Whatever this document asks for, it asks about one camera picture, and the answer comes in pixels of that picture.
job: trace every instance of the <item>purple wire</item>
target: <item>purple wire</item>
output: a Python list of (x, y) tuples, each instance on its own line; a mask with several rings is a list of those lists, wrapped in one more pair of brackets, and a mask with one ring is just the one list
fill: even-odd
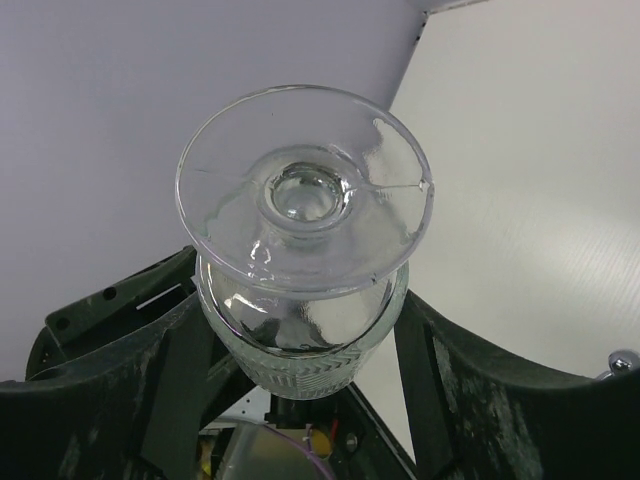
[(263, 425), (263, 427), (269, 430), (274, 435), (282, 438), (287, 443), (291, 444), (292, 446), (300, 450), (302, 453), (304, 453), (305, 456), (309, 460), (311, 460), (311, 462), (313, 462), (313, 464), (320, 471), (320, 473), (324, 475), (325, 478), (327, 478), (328, 480), (335, 480), (335, 477), (333, 476), (333, 473), (331, 472), (331, 470), (329, 470), (327, 466), (324, 463), (322, 463), (322, 460), (320, 460), (320, 458), (316, 454), (314, 454), (312, 451), (307, 450), (298, 442), (296, 442), (293, 438), (286, 436), (284, 433), (277, 431), (275, 428), (271, 428), (269, 425)]
[(311, 446), (311, 430), (313, 429), (312, 425), (309, 425), (307, 427), (307, 448), (309, 449), (310, 452), (313, 452), (313, 447)]

